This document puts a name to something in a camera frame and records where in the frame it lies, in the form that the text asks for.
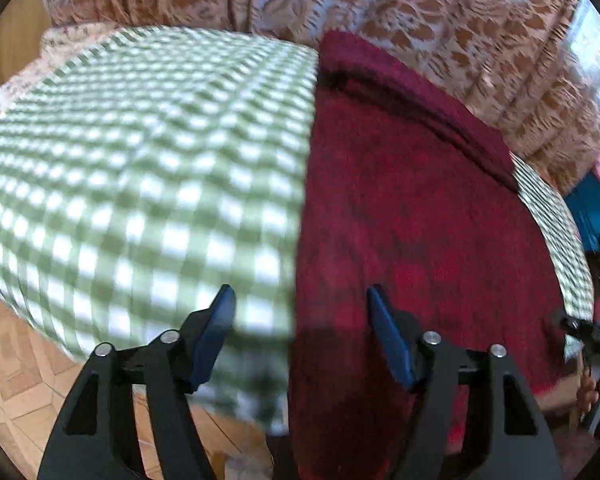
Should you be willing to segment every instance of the finger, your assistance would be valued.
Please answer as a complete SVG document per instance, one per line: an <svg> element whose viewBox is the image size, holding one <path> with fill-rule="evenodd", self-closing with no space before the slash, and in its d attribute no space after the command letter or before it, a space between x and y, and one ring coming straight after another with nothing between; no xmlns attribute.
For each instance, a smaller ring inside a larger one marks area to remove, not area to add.
<svg viewBox="0 0 600 480"><path fill-rule="evenodd" d="M586 392L579 396L576 405L580 413L589 413L591 405L598 402L598 392Z"/></svg>
<svg viewBox="0 0 600 480"><path fill-rule="evenodd" d="M590 376L583 376L580 381L580 387L585 390L595 390L596 389L596 381L593 380Z"/></svg>

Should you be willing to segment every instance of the red towel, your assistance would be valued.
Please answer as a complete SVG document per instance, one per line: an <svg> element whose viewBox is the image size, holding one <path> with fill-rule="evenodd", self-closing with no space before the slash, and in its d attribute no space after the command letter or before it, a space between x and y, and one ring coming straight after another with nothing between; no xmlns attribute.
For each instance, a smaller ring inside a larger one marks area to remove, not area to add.
<svg viewBox="0 0 600 480"><path fill-rule="evenodd" d="M380 478L406 428L411 396L367 320L373 283L456 344L504 344L534 390L555 383L564 339L549 314L562 297L499 131L384 51L331 32L307 171L289 387L303 479Z"/></svg>

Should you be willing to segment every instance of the blue fabric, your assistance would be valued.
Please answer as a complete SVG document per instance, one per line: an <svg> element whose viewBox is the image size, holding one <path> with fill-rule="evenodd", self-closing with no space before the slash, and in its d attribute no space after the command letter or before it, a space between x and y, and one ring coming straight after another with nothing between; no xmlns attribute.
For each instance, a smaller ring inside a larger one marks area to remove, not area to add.
<svg viewBox="0 0 600 480"><path fill-rule="evenodd" d="M564 201L571 210L585 251L600 250L600 182L589 172Z"/></svg>

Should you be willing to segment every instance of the human hand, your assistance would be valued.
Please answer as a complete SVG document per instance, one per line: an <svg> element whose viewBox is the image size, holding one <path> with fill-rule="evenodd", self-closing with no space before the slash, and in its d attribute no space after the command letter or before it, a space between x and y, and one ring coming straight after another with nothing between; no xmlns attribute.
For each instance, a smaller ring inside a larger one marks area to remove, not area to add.
<svg viewBox="0 0 600 480"><path fill-rule="evenodd" d="M580 380L576 396L576 406L580 413L589 413L593 404L598 402L600 394L596 391L596 381L585 372Z"/></svg>

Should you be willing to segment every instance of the blue object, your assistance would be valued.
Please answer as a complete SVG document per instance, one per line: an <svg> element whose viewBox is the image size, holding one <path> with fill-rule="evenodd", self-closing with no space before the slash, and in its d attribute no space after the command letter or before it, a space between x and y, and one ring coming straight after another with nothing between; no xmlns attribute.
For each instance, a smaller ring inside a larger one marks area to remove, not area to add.
<svg viewBox="0 0 600 480"><path fill-rule="evenodd" d="M382 345L382 351L386 357L391 375L397 383L410 390L416 382L416 377L411 368L411 352L400 335L391 313L384 304L384 299L375 287L368 290L368 304L371 324Z"/></svg>
<svg viewBox="0 0 600 480"><path fill-rule="evenodd" d="M209 309L212 310L211 316L196 343L193 354L193 372L190 383L194 391L211 377L211 370L224 344L224 338L234 323L234 290L230 286L223 285Z"/></svg>
<svg viewBox="0 0 600 480"><path fill-rule="evenodd" d="M585 251L600 251L600 181L589 172L564 201L576 222Z"/></svg>

